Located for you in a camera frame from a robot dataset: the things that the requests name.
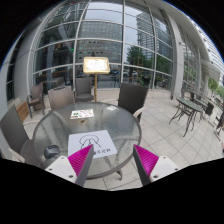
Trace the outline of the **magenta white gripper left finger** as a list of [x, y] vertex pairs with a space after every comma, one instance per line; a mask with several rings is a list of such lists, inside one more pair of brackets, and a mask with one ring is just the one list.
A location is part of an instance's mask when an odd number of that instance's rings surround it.
[[68, 157], [60, 156], [46, 171], [83, 187], [93, 156], [94, 146], [89, 145]]

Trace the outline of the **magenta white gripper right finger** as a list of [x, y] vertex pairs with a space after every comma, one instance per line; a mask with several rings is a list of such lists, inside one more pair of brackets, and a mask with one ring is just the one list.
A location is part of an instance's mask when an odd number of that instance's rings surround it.
[[167, 156], [157, 156], [138, 145], [133, 146], [133, 156], [143, 186], [179, 170]]

